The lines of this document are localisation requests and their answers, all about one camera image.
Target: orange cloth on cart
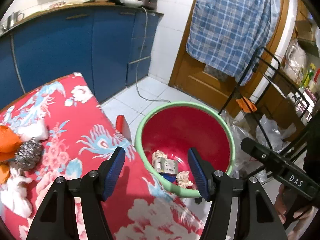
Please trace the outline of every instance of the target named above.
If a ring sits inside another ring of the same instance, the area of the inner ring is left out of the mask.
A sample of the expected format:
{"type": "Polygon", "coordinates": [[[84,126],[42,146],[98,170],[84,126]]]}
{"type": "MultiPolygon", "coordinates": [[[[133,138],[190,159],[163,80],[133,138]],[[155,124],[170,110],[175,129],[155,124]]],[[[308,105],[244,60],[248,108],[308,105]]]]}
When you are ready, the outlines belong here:
{"type": "Polygon", "coordinates": [[[252,103],[248,98],[243,97],[241,99],[236,99],[238,105],[240,106],[240,108],[245,112],[245,113],[251,113],[249,107],[251,108],[252,112],[257,111],[256,106],[254,105],[254,103],[252,103]]]}
{"type": "Polygon", "coordinates": [[[9,127],[0,125],[0,162],[12,159],[22,141],[9,127]]]}
{"type": "Polygon", "coordinates": [[[6,164],[0,164],[0,184],[4,184],[10,177],[10,166],[6,164]]]}

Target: green bottle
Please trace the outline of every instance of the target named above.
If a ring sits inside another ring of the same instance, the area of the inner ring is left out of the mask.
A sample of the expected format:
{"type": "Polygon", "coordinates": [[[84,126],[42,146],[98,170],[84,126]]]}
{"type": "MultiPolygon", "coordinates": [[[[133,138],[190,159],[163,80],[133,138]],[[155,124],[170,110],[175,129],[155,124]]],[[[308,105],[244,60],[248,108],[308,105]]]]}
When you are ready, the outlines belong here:
{"type": "Polygon", "coordinates": [[[301,87],[306,88],[309,85],[310,80],[312,79],[313,75],[315,74],[316,66],[311,63],[310,66],[305,70],[303,75],[301,87]]]}

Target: power cord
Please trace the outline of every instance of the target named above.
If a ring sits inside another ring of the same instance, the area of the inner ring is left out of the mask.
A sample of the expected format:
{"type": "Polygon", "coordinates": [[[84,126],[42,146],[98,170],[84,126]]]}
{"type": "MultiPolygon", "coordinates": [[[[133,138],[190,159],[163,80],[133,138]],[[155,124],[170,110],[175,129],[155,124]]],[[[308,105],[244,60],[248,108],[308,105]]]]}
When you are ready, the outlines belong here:
{"type": "Polygon", "coordinates": [[[146,24],[144,26],[144,39],[143,39],[143,43],[142,43],[142,47],[141,47],[141,51],[140,51],[140,56],[139,56],[139,61],[137,62],[137,67],[136,67],[136,89],[137,89],[137,93],[139,95],[139,97],[145,99],[145,100],[148,100],[148,101],[152,101],[152,102],[166,102],[166,103],[170,103],[169,100],[165,100],[165,99],[156,99],[156,100],[151,100],[151,99],[148,99],[148,98],[144,98],[142,95],[140,95],[139,93],[139,89],[138,89],[138,66],[139,66],[139,63],[140,63],[140,60],[141,60],[141,56],[142,56],[142,51],[143,51],[143,46],[144,46],[144,43],[146,41],[146,37],[147,37],[147,25],[148,25],[148,13],[147,13],[147,10],[143,7],[141,7],[142,9],[144,9],[145,13],[146,13],[146,24]]]}

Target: silver bolt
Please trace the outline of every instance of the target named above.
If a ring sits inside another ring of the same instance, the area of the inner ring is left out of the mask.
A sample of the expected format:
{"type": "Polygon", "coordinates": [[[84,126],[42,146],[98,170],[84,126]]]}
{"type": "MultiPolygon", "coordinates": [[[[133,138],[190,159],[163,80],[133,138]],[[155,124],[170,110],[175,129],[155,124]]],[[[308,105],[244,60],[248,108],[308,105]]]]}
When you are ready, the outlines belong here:
{"type": "Polygon", "coordinates": [[[56,178],[56,182],[57,183],[61,183],[61,182],[63,182],[64,181],[64,177],[57,177],[56,178]]]}
{"type": "Polygon", "coordinates": [[[223,172],[222,172],[222,171],[215,171],[214,174],[215,174],[217,177],[222,177],[222,176],[223,176],[223,172]]]}
{"type": "Polygon", "coordinates": [[[252,182],[252,183],[256,183],[258,180],[256,177],[250,177],[249,180],[252,182]]]}
{"type": "Polygon", "coordinates": [[[97,171],[90,171],[89,172],[89,176],[90,177],[95,177],[95,176],[97,176],[98,175],[98,172],[97,171]]]}

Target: floral tablecloth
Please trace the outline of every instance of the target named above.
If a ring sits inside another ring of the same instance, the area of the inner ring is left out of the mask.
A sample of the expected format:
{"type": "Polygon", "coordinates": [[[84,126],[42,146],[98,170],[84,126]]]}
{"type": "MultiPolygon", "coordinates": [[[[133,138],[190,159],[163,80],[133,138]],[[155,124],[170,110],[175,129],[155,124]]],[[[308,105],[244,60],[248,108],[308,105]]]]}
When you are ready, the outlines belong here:
{"type": "MultiPolygon", "coordinates": [[[[82,177],[97,169],[117,146],[126,159],[115,191],[102,203],[114,239],[198,239],[204,223],[180,199],[163,190],[143,165],[134,147],[105,116],[80,73],[74,73],[34,90],[5,112],[0,123],[16,131],[44,118],[49,139],[27,185],[33,206],[24,219],[0,203],[0,216],[16,239],[26,239],[32,219],[52,182],[58,176],[82,177]]],[[[87,239],[81,201],[76,199],[76,220],[81,240],[87,239]]]]}

